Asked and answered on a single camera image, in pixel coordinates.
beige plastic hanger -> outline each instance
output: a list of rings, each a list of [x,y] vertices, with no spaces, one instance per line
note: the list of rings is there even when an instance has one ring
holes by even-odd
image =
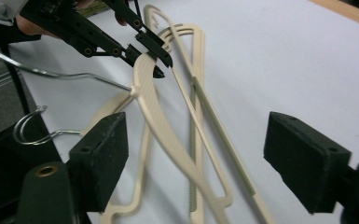
[[[198,171],[195,163],[188,156],[185,148],[177,139],[173,129],[162,112],[152,79],[155,65],[156,61],[148,54],[142,54],[136,60],[133,67],[134,86],[131,88],[131,95],[137,99],[150,129],[157,137],[160,145],[164,148],[172,162],[184,173],[184,175],[197,185],[197,188],[200,189],[204,199],[210,205],[216,220],[219,223],[228,223],[228,218],[224,212],[224,204],[226,202],[214,196],[207,180],[203,174]],[[194,108],[192,110],[190,109],[190,113],[194,117]],[[207,146],[208,143],[205,141],[205,137],[202,138],[204,144]]]
[[[190,62],[188,53],[186,52],[186,47],[181,39],[181,37],[179,36],[177,29],[175,28],[175,26],[173,25],[173,23],[170,21],[170,19],[164,14],[162,13],[159,9],[155,8],[155,7],[151,7],[151,9],[149,9],[152,13],[158,14],[159,16],[161,16],[161,18],[163,18],[166,22],[169,23],[170,29],[172,31],[172,35],[177,43],[177,45],[179,46],[181,55],[183,57],[183,59],[186,62],[186,68],[189,71],[190,75],[192,76],[192,80],[193,80],[193,85],[195,85],[197,93],[200,94],[200,97],[202,99],[202,101],[206,104],[206,107],[208,108],[208,111],[210,112],[211,116],[213,117],[213,121],[214,121],[214,126],[216,127],[216,129],[218,130],[218,133],[220,135],[220,137],[222,138],[225,147],[228,151],[228,155],[230,156],[231,160],[233,161],[233,163],[235,164],[237,171],[241,177],[241,180],[243,182],[243,184],[246,186],[246,189],[248,191],[248,193],[250,193],[253,196],[253,199],[255,200],[255,205],[257,206],[257,211],[260,213],[260,215],[263,217],[264,221],[267,223],[275,223],[273,217],[271,216],[269,209],[267,208],[267,206],[264,204],[263,200],[261,199],[260,195],[258,193],[256,193],[255,189],[252,187],[252,183],[250,181],[250,179],[247,177],[247,174],[245,172],[245,168],[242,165],[241,161],[239,160],[238,157],[238,153],[236,152],[236,150],[234,149],[234,147],[232,146],[232,144],[230,143],[222,125],[220,120],[218,119],[217,115],[215,114],[211,104],[209,103],[209,100],[205,94],[205,90],[203,89],[203,87],[201,86],[200,82],[198,81],[197,78],[197,73],[199,71],[196,71],[196,66],[194,66],[194,64],[192,64]],[[153,21],[157,21],[154,17],[151,17],[149,20],[153,20]],[[181,80],[179,78],[179,76],[175,75],[175,78],[178,81],[178,85],[179,87],[182,85],[181,84]],[[185,97],[185,91],[183,87],[180,87],[180,89],[182,90],[182,93]]]
[[[153,14],[149,14],[147,11],[145,16],[153,16]],[[196,70],[196,76],[198,79],[203,82],[204,80],[204,40],[205,35],[200,27],[193,24],[179,24],[175,25],[176,32],[179,35],[192,35],[193,37],[193,52],[192,52],[192,64]],[[170,42],[173,40],[173,34],[170,29],[165,29],[164,31],[159,33],[159,37],[164,40],[166,43],[164,45],[165,49],[170,52],[171,44]],[[202,107],[200,104],[200,99],[195,93],[195,89],[192,87],[190,89],[190,99],[191,103],[194,106],[196,111],[197,120],[202,123],[203,115],[202,115]],[[196,124],[193,119],[190,119],[190,157],[196,163],[198,170],[203,173],[203,144],[196,130]],[[203,224],[205,223],[204,216],[204,205],[203,199],[200,191],[196,188],[194,183],[190,183],[190,223],[192,224]]]
[[[98,109],[92,117],[89,126],[82,130],[81,134],[86,134],[102,118],[123,110],[124,107],[126,107],[132,100],[133,97],[127,91],[121,92],[115,97],[109,99],[103,106],[100,107],[100,109]],[[113,224],[115,223],[115,217],[130,216],[139,210],[145,188],[145,171],[149,161],[151,140],[152,134],[147,124],[145,124],[132,201],[129,204],[121,205],[115,204],[113,199],[111,199],[109,204],[106,206],[104,213],[101,214],[100,223]]]
[[[197,26],[192,26],[191,29],[193,29],[193,32],[194,32],[194,30],[198,30],[199,28]],[[194,39],[194,40],[199,40],[201,42],[201,43],[196,43],[196,46],[194,46],[194,49],[195,49],[194,51],[197,52],[197,53],[200,53],[201,52],[200,49],[201,49],[201,47],[203,47],[203,38],[199,37],[199,38]],[[195,54],[195,55],[193,55],[193,58],[195,58],[196,60],[199,59],[199,58],[203,59],[203,54],[201,54],[201,57],[197,57],[197,54]],[[200,74],[203,74],[203,66],[201,66],[201,65],[202,65],[202,63],[199,63],[199,65],[197,67],[199,68],[198,70],[200,71]],[[179,88],[180,88],[180,90],[182,92],[182,95],[183,95],[185,101],[186,101],[188,110],[190,111],[190,114],[191,114],[191,117],[192,117],[192,121],[194,122],[194,125],[197,128],[197,131],[199,133],[199,138],[202,140],[202,142],[204,143],[204,145],[205,145],[205,147],[207,149],[208,155],[211,158],[211,162],[212,162],[212,164],[214,166],[214,169],[217,172],[217,175],[219,177],[220,183],[223,186],[223,190],[226,193],[226,196],[222,197],[221,201],[222,201],[222,203],[224,204],[225,207],[228,207],[228,206],[230,206],[232,204],[232,201],[233,201],[233,199],[232,199],[232,191],[231,191],[231,188],[230,188],[230,186],[228,184],[226,175],[225,175],[223,169],[221,168],[221,166],[219,164],[219,159],[215,155],[214,150],[211,147],[211,144],[209,143],[209,140],[206,138],[206,135],[204,133],[204,130],[203,130],[202,126],[200,125],[200,120],[198,119],[198,117],[202,115],[202,110],[200,108],[199,113],[196,113],[193,104],[191,103],[190,99],[188,98],[188,96],[186,94],[183,82],[180,80],[180,77],[176,75],[178,73],[175,72],[174,68],[173,68],[173,74],[174,74],[174,76],[175,76],[175,78],[176,78],[176,80],[178,82]]]

white surface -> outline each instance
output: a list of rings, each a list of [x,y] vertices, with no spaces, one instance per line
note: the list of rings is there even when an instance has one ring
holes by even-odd
[[[359,162],[359,24],[309,1],[155,1],[176,23],[195,23],[206,34],[205,89],[243,163],[277,223],[339,223],[334,215],[311,216],[278,173],[263,159],[270,111],[295,116],[352,151]],[[119,27],[112,13],[92,18],[120,43],[135,43],[130,27]],[[50,71],[92,72],[130,86],[131,68],[120,59],[87,59],[60,40],[44,37],[12,46],[21,62]],[[180,139],[186,144],[188,114],[168,70],[156,80],[160,99]],[[83,129],[93,113],[119,92],[93,80],[54,80],[26,76],[38,105],[47,105],[48,128]],[[144,120],[133,102],[127,111],[130,157],[114,193],[131,201]],[[62,157],[79,140],[62,136],[55,144]],[[188,223],[188,183],[155,144],[144,203],[136,216],[117,223]],[[223,159],[228,168],[228,161]],[[217,194],[218,181],[206,163]],[[234,181],[234,204],[226,209],[232,223],[259,223]],[[207,214],[206,223],[214,223]]]

clothes hanger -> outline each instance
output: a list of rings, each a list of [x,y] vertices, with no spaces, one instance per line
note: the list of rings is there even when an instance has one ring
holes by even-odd
[[[153,9],[152,7],[145,7],[145,16],[147,18],[153,18]],[[204,32],[201,30],[200,27],[193,24],[178,24],[175,25],[176,32],[182,35],[192,35],[192,65],[195,67],[196,76],[197,78],[203,82],[204,80]],[[172,32],[169,28],[161,31],[158,36],[164,40],[165,45],[163,46],[167,52],[171,51],[171,44],[170,42],[173,40]],[[202,123],[203,121],[203,113],[202,107],[200,103],[199,96],[196,95],[194,87],[190,88],[190,100],[194,106],[196,111],[197,119]],[[202,140],[200,139],[200,135],[196,130],[196,124],[194,123],[193,119],[190,119],[190,149],[189,149],[190,157],[196,163],[197,168],[201,173],[203,173],[203,144]],[[204,216],[204,201],[202,199],[202,195],[200,191],[196,188],[193,182],[190,182],[190,223],[193,224],[203,224],[205,223],[205,216]]]
[[[107,100],[97,112],[92,116],[88,126],[80,131],[80,135],[84,136],[86,133],[92,129],[102,118],[115,114],[123,110],[130,102],[132,102],[133,97],[131,97],[129,91],[123,91],[118,93],[114,97]]]
[[[255,189],[253,188],[253,185],[252,185],[249,177],[247,176],[247,172],[246,172],[244,166],[242,165],[241,161],[239,160],[238,153],[236,152],[235,148],[230,143],[230,141],[223,129],[223,126],[221,125],[220,120],[218,119],[217,115],[215,114],[212,105],[209,103],[209,100],[207,98],[205,90],[201,86],[200,82],[198,81],[197,74],[200,71],[196,70],[196,66],[193,63],[191,63],[189,54],[186,52],[185,44],[183,43],[181,37],[179,36],[179,33],[177,32],[177,27],[175,27],[173,25],[173,23],[171,22],[171,20],[158,8],[153,7],[153,6],[147,6],[147,7],[148,7],[148,13],[146,13],[146,15],[149,15],[146,20],[147,22],[149,22],[149,23],[156,22],[157,20],[156,20],[156,18],[154,18],[153,15],[157,14],[169,24],[169,28],[172,32],[173,39],[175,40],[176,44],[179,46],[180,53],[182,55],[182,58],[185,61],[187,71],[191,75],[192,84],[196,88],[196,92],[200,96],[203,104],[206,105],[207,111],[209,112],[209,114],[212,117],[214,126],[217,129],[217,132],[218,132],[220,138],[222,139],[222,141],[226,147],[226,150],[228,151],[229,157],[231,158],[232,162],[235,164],[237,173],[239,173],[239,176],[240,176],[240,179],[242,180],[243,185],[245,186],[248,193],[250,195],[252,195],[252,198],[255,201],[257,212],[262,216],[262,218],[264,219],[265,222],[275,223],[275,221],[274,221],[273,217],[271,216],[269,209],[265,205],[264,201],[262,200],[260,195],[255,191]],[[175,76],[175,78],[178,80],[178,85],[181,86],[181,84],[180,84],[181,80],[178,79],[178,76]],[[185,97],[186,94],[185,94],[184,88],[180,88],[180,89],[182,90],[182,93]]]
[[[173,129],[162,112],[151,76],[155,65],[156,61],[148,54],[139,56],[133,67],[134,85],[131,87],[131,95],[138,101],[150,129],[157,137],[160,145],[171,161],[184,175],[197,185],[204,196],[204,199],[210,205],[216,220],[219,223],[228,223],[228,217],[224,212],[224,203],[226,202],[221,201],[214,196],[207,180],[198,171],[195,163],[188,156],[185,148],[177,139]]]
[[[146,167],[150,156],[151,140],[152,133],[150,132],[148,125],[145,124],[132,201],[129,204],[120,205],[115,204],[113,199],[111,199],[106,206],[104,213],[101,214],[101,224],[114,224],[115,217],[131,216],[139,210],[145,189]]]
[[[67,76],[67,75],[64,75],[64,74],[54,74],[54,73],[50,73],[50,72],[46,72],[46,71],[40,71],[40,70],[37,70],[37,69],[28,69],[27,67],[23,67],[22,64],[19,64],[19,63],[15,62],[15,61],[12,61],[11,59],[8,59],[8,60],[5,60],[5,61],[7,61],[7,62],[9,62],[9,63],[12,63],[13,65],[19,67],[19,68],[22,69],[22,70],[26,70],[26,71],[28,71],[28,72],[30,72],[30,73],[42,75],[42,76],[45,76],[45,77],[57,77],[57,78],[64,78],[64,79],[74,78],[74,77],[76,77],[76,78],[79,78],[79,77],[92,77],[92,78],[98,79],[98,80],[100,80],[100,81],[103,81],[103,82],[105,82],[105,83],[118,86],[118,87],[120,87],[120,88],[123,89],[123,90],[126,90],[126,91],[129,90],[129,88],[126,88],[126,87],[117,85],[116,83],[113,83],[113,82],[110,81],[110,80],[106,80],[106,79],[104,79],[104,78],[95,76],[95,75],[93,75],[93,74],[76,74],[75,76]],[[178,76],[175,76],[175,77],[176,77],[178,83],[181,83],[181,81],[179,80]],[[138,91],[135,91],[133,88],[131,88],[131,94],[136,95],[138,99],[141,99],[140,102],[142,103],[142,101],[143,101],[142,99],[144,99],[144,97],[143,97],[142,95],[139,95],[137,92],[138,92]],[[185,100],[186,100],[186,103],[187,103],[187,105],[188,105],[188,107],[189,107],[189,110],[190,110],[190,112],[191,112],[191,114],[192,114],[192,117],[195,118],[194,109],[193,109],[193,110],[191,109],[192,107],[190,106],[189,100],[188,100],[186,97],[185,97]],[[201,128],[200,128],[200,125],[198,124],[198,122],[196,122],[196,126],[199,128],[199,132],[202,133]],[[187,175],[190,175],[190,173],[188,172],[188,170],[185,170],[184,172],[185,172]],[[210,193],[212,193],[212,191],[208,188],[208,185],[205,184],[205,183],[203,183],[203,179],[202,179],[202,180],[195,179],[195,183],[197,183],[197,185],[199,186],[199,188],[202,190],[202,192],[203,192],[205,198],[206,198],[207,201],[210,203],[210,206],[212,207],[212,210],[213,210],[213,212],[214,212],[215,217],[216,217],[218,220],[220,220],[220,221],[226,222],[227,218],[225,217],[224,212],[219,212],[219,209],[218,209],[219,207],[216,206],[216,205],[214,205],[215,203],[212,203],[212,201],[214,201],[215,199],[214,199],[214,197],[213,197],[213,194],[212,194],[212,196],[211,196]]]
[[[77,73],[77,74],[62,74],[62,73],[55,73],[55,72],[50,72],[50,71],[46,71],[43,69],[39,69],[39,68],[34,68],[28,65],[24,65],[22,63],[19,63],[9,57],[7,57],[6,55],[2,54],[0,52],[0,61],[3,61],[5,63],[9,63],[17,68],[19,68],[22,71],[25,72],[29,72],[31,74],[37,75],[37,76],[41,76],[41,77],[47,77],[47,78],[58,78],[58,79],[64,79],[64,80],[72,80],[72,79],[78,79],[78,78],[92,78],[98,81],[101,81],[103,83],[106,83],[108,85],[112,85],[115,86],[117,88],[120,88],[124,91],[130,91],[131,89],[129,87],[126,87],[124,85],[121,85],[115,81],[109,80],[107,78],[104,77],[100,77],[98,75],[92,74],[92,73]]]
[[[111,104],[113,104],[114,102],[116,102],[116,100],[112,99],[110,100],[107,104],[105,104],[103,107],[101,107],[100,111],[103,110],[103,108],[111,108]],[[140,164],[138,166],[138,174],[141,174],[142,172],[142,169],[141,167],[144,167],[142,164],[142,157],[141,157],[141,160],[140,160]],[[134,196],[133,196],[133,200],[132,200],[132,203],[127,205],[127,206],[123,206],[123,205],[115,205],[115,204],[109,204],[107,207],[106,207],[106,211],[105,213],[102,215],[101,217],[101,221],[102,223],[113,223],[114,222],[114,216],[115,215],[131,215],[133,214],[138,206],[139,206],[139,202],[140,202],[140,199],[138,197],[141,197],[142,195],[140,195],[140,192],[141,189],[135,189],[134,191]],[[202,217],[203,219],[203,211],[202,213],[198,213],[199,216]]]
[[[49,133],[45,137],[42,137],[38,140],[33,140],[33,141],[27,140],[26,137],[24,136],[24,129],[25,129],[26,124],[35,115],[41,114],[42,112],[44,112],[46,110],[46,108],[47,107],[45,105],[39,105],[36,107],[36,110],[34,112],[24,116],[22,119],[20,119],[16,123],[16,125],[14,126],[14,129],[13,129],[13,138],[14,138],[14,140],[16,140],[16,142],[23,144],[23,145],[38,146],[38,145],[45,144],[46,142],[50,141],[54,137],[62,135],[62,134],[80,134],[80,131],[75,131],[75,130],[57,130],[52,133]]]

metal hanger hook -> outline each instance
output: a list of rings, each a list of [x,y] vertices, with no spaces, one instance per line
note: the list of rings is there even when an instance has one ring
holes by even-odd
[[[47,106],[45,105],[39,105],[36,108],[36,111],[24,116],[22,119],[20,119],[16,125],[14,126],[14,130],[13,130],[13,138],[16,140],[16,142],[22,144],[22,145],[32,145],[32,146],[37,146],[37,145],[42,145],[45,144],[46,142],[52,140],[54,137],[64,134],[64,133],[69,133],[69,134],[80,134],[80,131],[74,131],[74,130],[57,130],[54,131],[52,133],[49,133],[48,135],[46,135],[45,137],[42,137],[39,140],[36,141],[28,141],[25,136],[24,136],[24,129],[25,126],[27,124],[27,122],[33,118],[34,116],[43,113],[46,110]]]

black foam block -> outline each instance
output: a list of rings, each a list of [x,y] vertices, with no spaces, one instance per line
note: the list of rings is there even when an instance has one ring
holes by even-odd
[[[331,213],[351,152],[299,119],[271,112],[264,158],[309,213]]]
[[[88,212],[103,212],[129,156],[125,113],[98,122],[70,151],[71,176]]]

